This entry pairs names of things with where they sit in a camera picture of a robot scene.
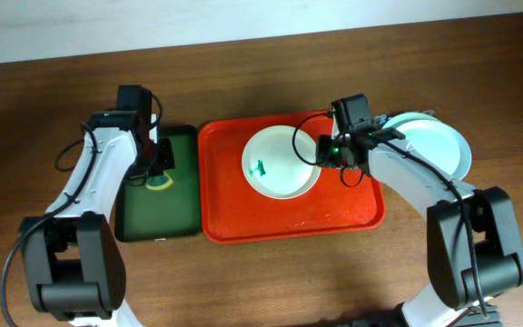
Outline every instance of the green object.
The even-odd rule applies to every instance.
[[[151,191],[162,191],[167,187],[173,185],[173,179],[167,172],[163,172],[162,175],[149,177],[146,180],[146,188]]]
[[[201,230],[197,131],[193,126],[159,131],[173,146],[175,168],[166,173],[173,180],[161,191],[145,186],[121,185],[116,197],[114,234],[120,242],[186,236]]]
[[[262,160],[258,160],[258,166],[255,167],[255,169],[250,169],[250,176],[253,175],[254,172],[260,172],[260,176],[264,176],[265,175],[265,169],[263,169],[263,161]]]

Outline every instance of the wire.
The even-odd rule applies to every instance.
[[[325,112],[325,113],[320,113],[320,114],[313,114],[311,116],[308,116],[306,117],[303,121],[301,121],[301,123],[294,129],[294,134],[293,136],[291,137],[291,147],[294,149],[294,152],[296,153],[296,156],[298,156],[298,159],[302,160],[305,164],[309,164],[309,165],[321,165],[321,164],[324,164],[326,163],[329,159],[330,159],[330,155],[332,153],[332,149],[334,148],[334,145],[340,140],[340,138],[343,136],[343,135],[346,135],[348,133],[340,133],[338,135],[336,135],[336,137],[334,138],[334,141],[332,141],[331,143],[331,147],[328,149],[328,156],[326,156],[322,161],[320,162],[316,162],[316,163],[311,163],[309,162],[308,160],[304,159],[301,157],[300,153],[298,152],[298,149],[296,148],[296,134],[298,133],[298,131],[300,130],[300,128],[306,123],[308,122],[310,119],[314,118],[314,117],[319,117],[319,116],[326,116],[326,117],[329,117],[329,118],[332,118],[332,112]]]
[[[154,101],[156,102],[156,105],[159,107],[159,117],[154,121],[154,123],[151,124],[151,129],[154,127],[157,127],[159,123],[161,122],[161,118],[163,118],[163,104],[161,104],[161,101],[159,101],[159,98],[152,94]]]
[[[72,203],[75,202],[76,197],[80,194],[80,192],[83,190],[84,186],[86,185],[86,182],[88,181],[88,178],[90,177],[90,174],[92,173],[92,170],[94,168],[94,163],[96,161],[96,155],[98,154],[98,143],[96,142],[96,137],[94,136],[94,132],[88,126],[86,123],[82,123],[82,128],[90,134],[90,138],[92,139],[92,157],[90,158],[90,163],[88,164],[88,168],[86,168],[86,171],[84,173],[84,176],[82,177],[82,181],[80,184],[78,184],[78,187],[76,187],[74,194],[68,195],[67,200],[64,204],[60,205],[53,211],[44,214],[44,217],[41,221],[35,223],[32,227],[30,227],[27,231],[25,231],[14,243],[14,246],[11,248],[11,251],[9,252],[9,255],[7,256],[7,259],[5,260],[5,265],[3,272],[1,274],[1,284],[0,284],[0,304],[1,304],[1,311],[4,315],[5,321],[10,326],[16,327],[17,324],[14,322],[13,318],[11,317],[11,314],[9,313],[9,308],[7,306],[7,294],[5,292],[5,286],[7,284],[7,275],[9,274],[9,268],[11,267],[11,263],[15,257],[15,254],[19,249],[24,245],[25,241],[28,237],[30,237],[37,229],[42,227],[44,224],[50,222],[54,219],[54,217],[65,210],[67,207],[69,207]]]
[[[445,176],[443,176],[443,174],[441,174],[437,169],[435,169],[435,167],[433,167],[429,163],[425,162],[424,160],[419,159],[418,157],[410,154],[407,151],[403,151],[395,144],[392,144],[389,141],[380,139],[379,137],[374,136],[374,135],[369,135],[369,134],[360,134],[360,135],[377,140],[377,141],[387,145],[389,148],[395,150],[397,153],[405,156],[406,158],[409,158],[410,160],[412,160],[418,164],[421,164],[422,166],[424,166],[425,168],[430,170],[433,174],[435,174],[447,186],[448,190],[450,190],[453,193],[453,195],[455,196],[455,198],[458,201],[459,209],[461,210],[461,218],[463,219],[463,222],[465,224],[465,229],[466,229],[467,236],[468,236],[469,257],[471,259],[471,271],[473,274],[473,282],[475,283],[475,287],[476,287],[476,296],[478,296],[479,308],[481,309],[481,314],[483,315],[483,317],[488,318],[489,317],[488,308],[486,305],[486,301],[484,300],[484,297],[483,297],[483,291],[481,291],[481,285],[479,284],[478,258],[476,256],[476,252],[474,250],[473,229],[471,228],[471,220],[469,219],[468,211],[465,210],[465,204],[463,203],[461,194],[459,194],[458,190],[453,185],[453,182],[448,181],[447,178],[445,178]]]
[[[328,112],[326,113],[319,113],[319,114],[313,114],[311,116],[308,116],[306,118],[304,118],[303,121],[301,121],[301,123],[294,129],[294,135],[291,137],[291,146],[293,147],[294,149],[294,152],[296,153],[296,155],[298,156],[298,158],[300,158],[300,160],[302,160],[305,164],[309,164],[309,165],[320,165],[320,164],[324,164],[326,163],[326,161],[328,161],[329,157],[325,157],[322,161],[320,162],[316,162],[316,163],[311,163],[309,162],[308,160],[304,159],[301,157],[300,153],[298,152],[298,149],[296,148],[296,134],[298,133],[298,131],[301,129],[301,127],[306,124],[306,122],[308,122],[310,119],[312,118],[315,118],[315,117],[320,117],[320,116],[327,116],[328,117]]]
[[[344,184],[344,186],[346,187],[356,187],[356,186],[359,186],[360,183],[362,182],[362,179],[364,178],[364,172],[363,171],[360,171],[360,179],[358,182],[356,182],[355,184],[353,185],[348,185],[346,183],[346,181],[344,181],[344,172],[346,171],[346,168],[348,166],[342,166],[342,168],[340,169],[340,181]]]
[[[68,167],[68,168],[63,168],[63,167],[60,167],[60,159],[62,159],[62,157],[68,153],[68,151],[70,151],[73,147],[77,146],[78,144],[82,143],[84,141],[84,139],[80,139],[68,146],[66,146],[62,152],[60,152],[60,154],[58,154],[58,156],[55,158],[55,162],[54,162],[54,167],[56,170],[60,171],[60,172],[63,172],[63,173],[66,173],[66,172],[71,172],[75,167],[76,165],[73,165],[72,167]]]
[[[149,171],[148,169],[144,171],[144,174],[143,174],[143,181],[138,183],[138,184],[135,184],[135,183],[131,183],[131,179],[130,178],[126,178],[124,179],[126,181],[126,184],[128,186],[132,186],[132,187],[140,187],[140,186],[144,186],[146,184],[146,181],[149,179]]]

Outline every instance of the yellow object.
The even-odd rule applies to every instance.
[[[163,172],[160,176],[150,177],[146,180],[146,188],[151,191],[162,191],[171,185],[173,185],[173,179],[166,172]]]

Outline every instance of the wood grain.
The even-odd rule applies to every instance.
[[[0,64],[0,272],[21,220],[67,181],[57,153],[127,83],[158,94],[168,124],[320,109],[358,92],[374,114],[434,109],[469,141],[466,181],[506,190],[523,236],[522,14]],[[127,301],[148,326],[292,325],[391,308],[428,282],[425,223],[384,193],[385,221],[360,233],[120,243]],[[57,325],[32,308],[19,260],[7,289],[20,325]],[[494,303],[507,326],[523,326],[523,287]]]

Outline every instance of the white wall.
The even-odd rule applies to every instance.
[[[0,63],[523,12],[523,0],[0,0]]]

